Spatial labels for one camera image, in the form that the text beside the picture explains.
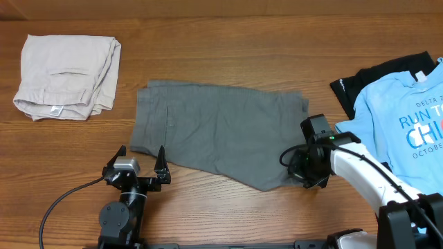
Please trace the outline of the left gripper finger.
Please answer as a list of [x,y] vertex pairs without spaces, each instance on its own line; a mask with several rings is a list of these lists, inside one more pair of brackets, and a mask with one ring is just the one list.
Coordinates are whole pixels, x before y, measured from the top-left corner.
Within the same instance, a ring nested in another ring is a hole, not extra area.
[[154,171],[156,172],[158,178],[170,177],[170,171],[165,157],[165,148],[163,145],[160,146],[159,153],[156,157]]
[[106,166],[107,166],[108,168],[113,167],[113,166],[114,166],[114,163],[115,163],[116,160],[117,160],[117,158],[118,158],[118,157],[121,157],[121,156],[126,156],[126,153],[127,153],[127,148],[126,148],[125,145],[122,145],[122,146],[120,147],[120,149],[116,152],[116,154],[111,158],[111,160],[106,164]]

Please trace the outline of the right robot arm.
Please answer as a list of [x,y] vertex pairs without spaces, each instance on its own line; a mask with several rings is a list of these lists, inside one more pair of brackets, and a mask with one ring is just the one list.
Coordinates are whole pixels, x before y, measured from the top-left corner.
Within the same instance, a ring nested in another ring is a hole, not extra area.
[[350,132],[317,134],[289,148],[289,175],[304,188],[324,188],[331,175],[345,179],[370,205],[377,233],[361,229],[329,235],[324,248],[441,248],[442,195],[423,194],[378,162]]

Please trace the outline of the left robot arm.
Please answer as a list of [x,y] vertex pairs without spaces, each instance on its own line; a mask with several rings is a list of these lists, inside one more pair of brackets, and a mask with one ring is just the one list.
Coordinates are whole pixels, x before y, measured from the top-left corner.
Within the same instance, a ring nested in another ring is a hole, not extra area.
[[160,147],[156,157],[155,177],[140,176],[140,170],[137,159],[126,156],[124,145],[104,167],[104,181],[120,190],[120,196],[118,201],[107,203],[99,213],[99,248],[149,247],[141,237],[147,193],[160,192],[164,184],[171,183],[164,147]]

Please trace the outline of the grey shorts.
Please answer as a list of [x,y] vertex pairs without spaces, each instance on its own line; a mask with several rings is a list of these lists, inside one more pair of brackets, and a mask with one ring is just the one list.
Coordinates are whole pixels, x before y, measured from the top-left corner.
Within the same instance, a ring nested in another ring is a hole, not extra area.
[[130,149],[227,176],[266,192],[299,186],[279,162],[282,152],[305,138],[300,123],[309,101],[300,92],[266,92],[152,80],[138,90]]

